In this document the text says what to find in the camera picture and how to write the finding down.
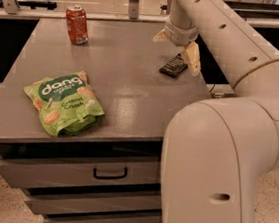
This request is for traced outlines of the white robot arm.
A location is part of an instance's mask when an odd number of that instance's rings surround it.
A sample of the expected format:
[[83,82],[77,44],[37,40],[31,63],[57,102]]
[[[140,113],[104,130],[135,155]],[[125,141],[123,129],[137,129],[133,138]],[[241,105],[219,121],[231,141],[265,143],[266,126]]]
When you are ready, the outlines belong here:
[[222,0],[172,0],[165,28],[178,46],[196,30],[235,95],[169,122],[162,223],[255,223],[257,180],[279,168],[279,51]]

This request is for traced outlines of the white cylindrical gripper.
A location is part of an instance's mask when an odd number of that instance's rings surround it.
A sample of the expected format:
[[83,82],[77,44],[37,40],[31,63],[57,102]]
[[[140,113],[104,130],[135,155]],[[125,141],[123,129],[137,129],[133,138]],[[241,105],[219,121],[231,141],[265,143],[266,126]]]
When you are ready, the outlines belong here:
[[168,39],[178,47],[184,47],[181,56],[189,68],[189,72],[196,77],[201,71],[200,51],[198,44],[193,42],[199,35],[197,29],[189,19],[167,17],[164,29],[161,29],[153,38],[156,42],[165,42]]

